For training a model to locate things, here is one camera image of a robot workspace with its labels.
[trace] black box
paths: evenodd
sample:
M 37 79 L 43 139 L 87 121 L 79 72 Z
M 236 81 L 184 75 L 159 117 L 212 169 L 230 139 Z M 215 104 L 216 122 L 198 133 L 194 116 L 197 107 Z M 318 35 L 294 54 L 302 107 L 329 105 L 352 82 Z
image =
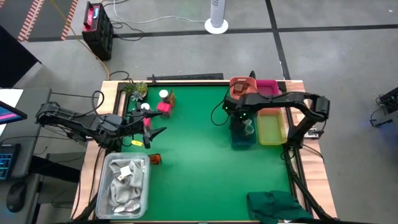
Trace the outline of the black box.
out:
M 113 26 L 101 3 L 87 2 L 83 40 L 100 60 L 112 57 Z

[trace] small plant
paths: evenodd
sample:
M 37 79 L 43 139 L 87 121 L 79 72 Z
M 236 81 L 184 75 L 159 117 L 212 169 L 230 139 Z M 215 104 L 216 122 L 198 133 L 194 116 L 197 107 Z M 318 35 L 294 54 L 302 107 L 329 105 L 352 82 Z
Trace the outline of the small plant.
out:
M 124 88 L 123 91 L 127 93 L 127 95 L 131 95 L 134 93 L 134 91 L 137 90 L 136 84 L 135 83 L 128 83 Z
M 144 82 L 139 82 L 136 83 L 136 89 L 140 94 L 145 95 L 145 93 L 148 91 L 148 85 Z
M 131 94 L 131 99 L 133 101 L 142 100 L 141 93 L 139 91 L 137 91 L 137 90 L 134 90 L 133 93 Z

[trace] towel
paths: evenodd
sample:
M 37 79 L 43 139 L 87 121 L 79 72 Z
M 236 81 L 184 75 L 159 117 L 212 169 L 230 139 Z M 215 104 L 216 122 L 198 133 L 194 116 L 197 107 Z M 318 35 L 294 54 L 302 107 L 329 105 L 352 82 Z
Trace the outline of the towel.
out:
M 246 200 L 250 219 L 261 223 L 276 224 L 278 220 L 312 218 L 288 192 L 249 192 Z
M 129 166 L 131 175 L 119 180 L 120 168 L 125 166 Z M 113 180 L 109 186 L 108 203 L 115 212 L 133 212 L 141 207 L 144 166 L 143 159 L 114 159 L 109 163 Z

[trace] wooden table edge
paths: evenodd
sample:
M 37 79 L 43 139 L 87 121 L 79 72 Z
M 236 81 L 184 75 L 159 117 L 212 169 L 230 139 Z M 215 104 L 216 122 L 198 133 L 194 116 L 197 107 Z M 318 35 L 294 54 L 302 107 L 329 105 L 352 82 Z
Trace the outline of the wooden table edge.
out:
M 285 82 L 288 91 L 305 91 L 302 80 L 277 80 L 278 82 Z M 101 91 L 105 95 L 103 105 L 98 108 L 99 114 L 112 113 L 115 106 L 115 98 L 117 94 L 117 88 L 119 83 L 126 81 L 104 81 L 101 87 Z M 134 82 L 145 82 L 152 83 L 150 80 L 134 80 Z M 157 83 L 228 83 L 229 80 L 157 80 Z M 118 115 L 123 112 L 123 104 L 120 103 L 118 109 Z M 298 122 L 297 111 L 292 111 L 294 116 L 294 123 Z M 320 152 L 320 146 L 318 140 L 306 139 L 305 144 L 316 149 Z M 85 161 L 81 168 L 81 189 L 80 199 L 78 199 L 78 190 L 75 195 L 75 201 L 73 203 L 72 212 L 75 210 L 76 203 L 78 202 L 78 208 L 74 217 L 79 216 L 83 209 L 90 202 L 90 189 L 93 181 L 93 173 L 95 172 L 94 186 L 91 189 L 91 198 L 98 191 L 99 182 L 101 178 L 101 171 L 104 161 L 104 150 L 102 150 L 98 158 L 97 166 L 94 169 L 95 159 L 99 153 L 99 147 L 94 141 L 90 141 L 87 145 Z M 328 177 L 326 175 L 325 165 L 320 157 L 313 154 L 312 152 L 301 149 L 301 159 L 303 162 L 304 175 L 309 191 L 314 196 L 315 200 L 323 207 L 323 209 L 331 216 L 336 217 L 335 205 L 331 196 L 330 186 Z M 300 204 L 304 207 L 303 196 L 300 190 L 296 187 L 297 197 Z

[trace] monitor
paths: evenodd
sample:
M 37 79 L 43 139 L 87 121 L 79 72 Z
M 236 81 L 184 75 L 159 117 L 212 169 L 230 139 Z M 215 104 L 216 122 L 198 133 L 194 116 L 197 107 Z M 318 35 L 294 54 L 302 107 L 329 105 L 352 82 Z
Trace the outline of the monitor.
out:
M 0 101 L 0 124 L 11 123 L 26 119 L 27 115 Z

